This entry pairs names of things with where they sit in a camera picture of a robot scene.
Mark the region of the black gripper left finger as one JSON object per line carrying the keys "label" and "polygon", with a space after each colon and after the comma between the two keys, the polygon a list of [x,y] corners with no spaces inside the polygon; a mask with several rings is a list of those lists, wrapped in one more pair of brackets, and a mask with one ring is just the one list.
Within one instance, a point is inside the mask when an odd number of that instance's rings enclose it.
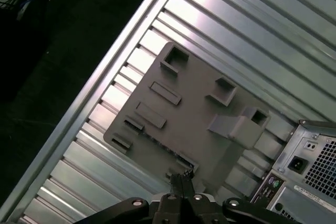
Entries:
{"label": "black gripper left finger", "polygon": [[182,175],[170,177],[170,192],[150,203],[132,197],[79,220],[79,223],[180,223],[183,201]]}

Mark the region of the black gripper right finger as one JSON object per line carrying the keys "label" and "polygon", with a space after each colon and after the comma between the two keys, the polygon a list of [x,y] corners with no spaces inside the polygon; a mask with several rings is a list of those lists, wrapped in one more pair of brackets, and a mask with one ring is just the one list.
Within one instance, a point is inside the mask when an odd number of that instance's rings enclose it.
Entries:
{"label": "black gripper right finger", "polygon": [[228,198],[222,204],[211,201],[206,195],[196,193],[192,183],[194,172],[182,174],[183,195],[198,223],[295,223],[265,208],[239,198]]}

